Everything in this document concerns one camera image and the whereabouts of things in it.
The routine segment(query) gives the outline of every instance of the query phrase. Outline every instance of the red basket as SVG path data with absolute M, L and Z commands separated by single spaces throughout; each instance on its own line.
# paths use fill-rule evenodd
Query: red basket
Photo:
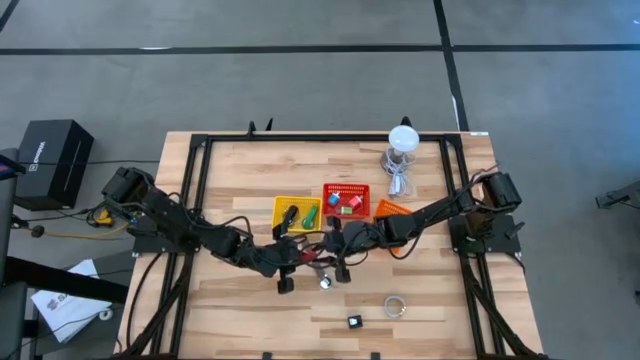
M 329 205 L 329 196 L 331 194 L 339 192 L 340 200 L 336 206 Z M 340 208 L 343 206 L 349 206 L 349 201 L 354 196 L 362 196 L 362 205 L 357 209 L 353 209 L 353 214 L 342 215 L 340 214 Z M 327 216 L 337 216 L 343 219 L 363 219 L 369 216 L 369 208 L 371 202 L 369 201 L 369 185 L 363 184 L 324 184 L 324 190 L 322 192 L 322 213 Z

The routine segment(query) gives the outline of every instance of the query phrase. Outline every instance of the small toy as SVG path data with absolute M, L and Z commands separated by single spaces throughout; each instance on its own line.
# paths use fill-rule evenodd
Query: small toy
M 349 316 L 347 318 L 347 324 L 349 324 L 349 329 L 357 329 L 362 327 L 362 316 L 355 315 Z
M 362 206 L 362 196 L 354 196 L 353 199 L 349 200 L 349 206 L 352 209 L 357 209 Z
M 351 215 L 353 214 L 353 208 L 351 206 L 343 206 L 340 208 L 340 215 Z
M 328 203 L 331 206 L 338 205 L 338 201 L 340 201 L 340 192 L 333 193 L 329 196 Z
M 309 210 L 309 213 L 307 214 L 307 216 L 304 217 L 304 219 L 302 219 L 302 227 L 310 230 L 313 229 L 314 226 L 314 219 L 316 218 L 316 214 L 318 213 L 318 207 L 313 205 L 311 207 L 311 210 Z

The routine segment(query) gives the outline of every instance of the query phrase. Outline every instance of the black tape line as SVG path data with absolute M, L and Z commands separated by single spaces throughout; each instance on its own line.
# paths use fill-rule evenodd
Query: black tape line
M 20 0 L 11 0 L 9 5 L 7 5 L 7 8 L 4 10 L 4 13 L 2 14 L 2 17 L 0 17 L 0 32 L 4 30 L 5 25 L 7 25 L 7 22 L 9 21 L 11 14 L 13 14 L 13 11 L 16 9 L 16 6 L 18 6 L 19 2 Z
M 304 54 L 304 53 L 410 53 L 442 51 L 441 45 L 283 45 L 283 46 L 209 46 L 154 48 L 0 49 L 0 55 L 210 55 L 210 54 Z
M 447 77 L 449 78 L 449 88 L 451 95 L 455 100 L 455 111 L 458 121 L 458 130 L 469 131 L 469 122 L 467 121 L 467 112 L 464 109 L 464 100 L 462 99 L 462 90 L 460 88 L 460 79 L 458 78 L 458 70 L 456 69 L 456 61 L 453 57 L 451 39 L 449 38 L 449 29 L 447 28 L 447 18 L 444 15 L 444 7 L 442 0 L 433 0 L 433 7 L 436 11 L 436 19 L 438 20 L 438 30 L 442 40 L 442 51 L 444 53 L 444 62 L 447 66 Z
M 453 52 L 640 51 L 640 44 L 454 45 Z

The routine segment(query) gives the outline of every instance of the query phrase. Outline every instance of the paper on floor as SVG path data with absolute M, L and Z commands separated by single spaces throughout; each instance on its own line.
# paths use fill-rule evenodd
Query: paper on floor
M 99 278 L 96 275 L 96 267 L 91 259 L 83 260 L 69 269 L 69 272 L 92 275 L 94 278 Z M 36 292 L 31 296 L 31 300 L 47 321 L 51 331 L 55 331 L 54 335 L 61 343 L 69 341 L 90 323 L 100 311 L 111 306 L 109 301 L 85 299 L 46 290 Z M 81 319 L 85 320 L 65 325 L 70 321 Z

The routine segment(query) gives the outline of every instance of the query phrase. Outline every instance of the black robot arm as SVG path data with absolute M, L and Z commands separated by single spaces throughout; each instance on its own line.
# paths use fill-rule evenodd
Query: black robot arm
M 474 184 L 483 186 L 482 202 L 472 196 L 470 189 Z M 344 229 L 337 218 L 330 217 L 332 229 L 325 233 L 322 241 L 299 249 L 296 239 L 301 235 L 290 236 L 286 223 L 273 229 L 273 244 L 256 246 L 249 228 L 242 230 L 229 223 L 207 222 L 200 214 L 188 210 L 177 194 L 178 201 L 175 201 L 171 198 L 174 194 L 165 194 L 155 187 L 151 175 L 136 168 L 118 169 L 102 194 L 112 211 L 131 222 L 141 216 L 151 218 L 158 232 L 185 253 L 204 246 L 216 258 L 257 271 L 262 276 L 273 277 L 279 271 L 278 292 L 282 294 L 293 291 L 293 280 L 287 275 L 297 266 L 333 266 L 336 280 L 349 282 L 345 262 L 349 256 L 375 248 L 402 247 L 425 228 L 460 214 L 466 215 L 470 233 L 478 233 L 490 226 L 496 215 L 511 212 L 521 203 L 509 175 L 493 173 L 478 177 L 453 195 L 409 215 L 377 218 L 373 224 L 354 221 Z M 330 255 L 319 258 L 324 251 Z

